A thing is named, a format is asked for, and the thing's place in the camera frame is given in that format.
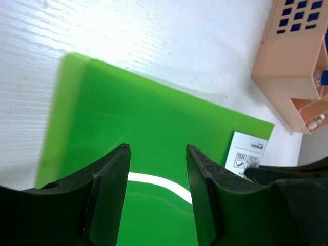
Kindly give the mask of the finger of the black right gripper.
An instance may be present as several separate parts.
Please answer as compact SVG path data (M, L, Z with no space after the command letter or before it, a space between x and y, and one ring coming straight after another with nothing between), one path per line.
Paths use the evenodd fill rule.
M327 178L327 157L297 167L259 166L244 171L247 179L261 185L268 185L280 179Z

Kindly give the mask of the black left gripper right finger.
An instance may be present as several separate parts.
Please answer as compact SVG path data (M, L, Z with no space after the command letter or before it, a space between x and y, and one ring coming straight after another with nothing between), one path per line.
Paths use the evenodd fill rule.
M257 184L186 148L199 245L327 245L327 178Z

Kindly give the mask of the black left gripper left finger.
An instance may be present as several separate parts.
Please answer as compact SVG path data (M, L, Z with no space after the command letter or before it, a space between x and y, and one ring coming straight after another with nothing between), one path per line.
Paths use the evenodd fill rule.
M123 143L40 189L1 187L1 245L116 245L130 161Z

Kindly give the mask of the pink white stapler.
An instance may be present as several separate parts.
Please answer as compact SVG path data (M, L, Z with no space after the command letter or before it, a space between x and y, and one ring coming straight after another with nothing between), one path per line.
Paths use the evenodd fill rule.
M322 121L325 119L325 115L324 114L320 114L319 116L317 116L316 118L310 120L306 126L307 128L311 131L314 130L315 128L317 128Z

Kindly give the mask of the green folder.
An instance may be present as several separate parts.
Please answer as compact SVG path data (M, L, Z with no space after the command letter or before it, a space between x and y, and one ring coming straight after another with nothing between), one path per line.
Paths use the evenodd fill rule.
M118 145L131 165L118 245L197 245L186 165L195 145L218 164L234 133L268 140L274 125L78 53L59 63L35 185Z

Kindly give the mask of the blue folder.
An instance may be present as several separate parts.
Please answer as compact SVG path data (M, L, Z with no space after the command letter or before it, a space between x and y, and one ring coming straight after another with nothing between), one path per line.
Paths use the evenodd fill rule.
M275 34L325 29L327 1L278 1L276 7Z

